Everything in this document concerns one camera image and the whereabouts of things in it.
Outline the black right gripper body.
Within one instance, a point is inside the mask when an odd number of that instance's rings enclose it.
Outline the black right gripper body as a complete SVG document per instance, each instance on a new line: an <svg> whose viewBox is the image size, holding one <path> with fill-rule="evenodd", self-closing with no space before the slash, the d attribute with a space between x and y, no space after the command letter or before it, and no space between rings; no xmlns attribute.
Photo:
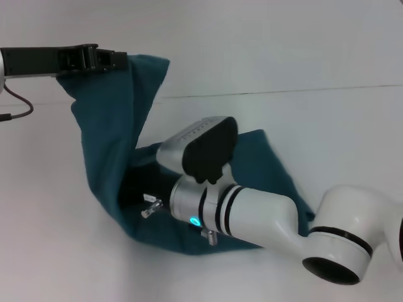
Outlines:
<svg viewBox="0 0 403 302"><path fill-rule="evenodd" d="M136 169L133 180L136 202L145 203L144 195L153 196L162 201L162 208L169 209L169 201L177 175L165 173L160 169Z"/></svg>

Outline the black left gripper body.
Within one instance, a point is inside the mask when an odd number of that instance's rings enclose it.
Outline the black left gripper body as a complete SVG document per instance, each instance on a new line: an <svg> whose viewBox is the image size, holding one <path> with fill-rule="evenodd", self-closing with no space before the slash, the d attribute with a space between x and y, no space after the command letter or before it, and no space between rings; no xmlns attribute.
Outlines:
<svg viewBox="0 0 403 302"><path fill-rule="evenodd" d="M3 47L6 77L59 76L84 70L84 45Z"/></svg>

